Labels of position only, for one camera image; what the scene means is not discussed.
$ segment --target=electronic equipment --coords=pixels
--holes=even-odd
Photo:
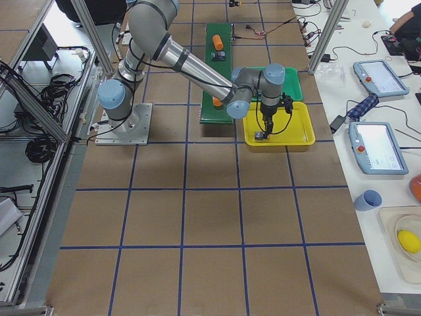
[[[405,95],[409,89],[384,60],[359,61],[353,65],[362,85],[378,97]]]
[[[415,93],[415,97],[418,100],[418,103],[421,105],[421,93],[419,92]]]
[[[50,61],[57,50],[57,44],[44,24],[38,30],[23,61]]]
[[[396,37],[393,35],[382,35],[380,38],[383,41],[389,55],[391,56],[401,56],[403,49],[399,46],[399,42],[396,40]]]
[[[349,138],[357,163],[367,174],[407,174],[407,164],[386,122],[351,122]]]

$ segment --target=green board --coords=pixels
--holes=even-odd
[[[225,61],[213,61],[212,53],[215,52],[212,37],[218,34],[224,43],[224,51],[226,55]],[[205,62],[211,68],[219,72],[228,80],[231,79],[232,60],[231,60],[231,24],[229,23],[209,23],[206,26],[206,50]],[[226,106],[215,107],[213,105],[212,96],[207,92],[202,94],[202,109],[200,116],[201,124],[232,124],[233,119],[226,112]]]

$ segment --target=orange cylinder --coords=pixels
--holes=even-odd
[[[212,41],[217,51],[221,51],[224,49],[224,43],[222,43],[222,39],[218,34],[213,35]]]
[[[212,101],[213,101],[214,107],[221,107],[222,106],[222,102],[219,101],[217,98],[212,97]]]

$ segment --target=metal post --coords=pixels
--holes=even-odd
[[[99,39],[97,29],[95,28],[95,24],[93,23],[91,14],[89,13],[85,0],[71,0],[71,2],[73,4],[74,10],[79,16],[80,22],[86,29],[87,36],[89,37],[89,40],[91,41],[91,44],[95,49],[95,52],[97,53],[99,62],[105,69],[105,73],[111,74],[113,72],[113,69],[110,59],[108,58],[104,45]]]
[[[320,60],[326,48],[329,44],[330,38],[334,34],[335,28],[339,19],[341,18],[343,11],[347,7],[348,0],[336,0],[331,12],[329,14],[328,20],[324,25],[322,35],[320,36],[320,41],[318,41],[316,49],[314,50],[313,56],[311,57],[309,69],[309,74],[314,74],[317,69],[317,65],[319,64]]]

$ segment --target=metal base plate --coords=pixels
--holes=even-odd
[[[98,135],[96,137],[95,143],[97,145],[119,146],[136,144],[147,145],[147,140],[149,137],[149,127],[151,125],[152,107],[152,103],[139,103],[133,106],[133,111],[135,111],[139,115],[140,122],[136,126],[136,130],[130,132],[130,134],[128,134],[124,138],[115,134],[108,124],[101,125],[98,129],[98,134],[106,134]],[[108,120],[106,112],[103,113],[101,120]]]

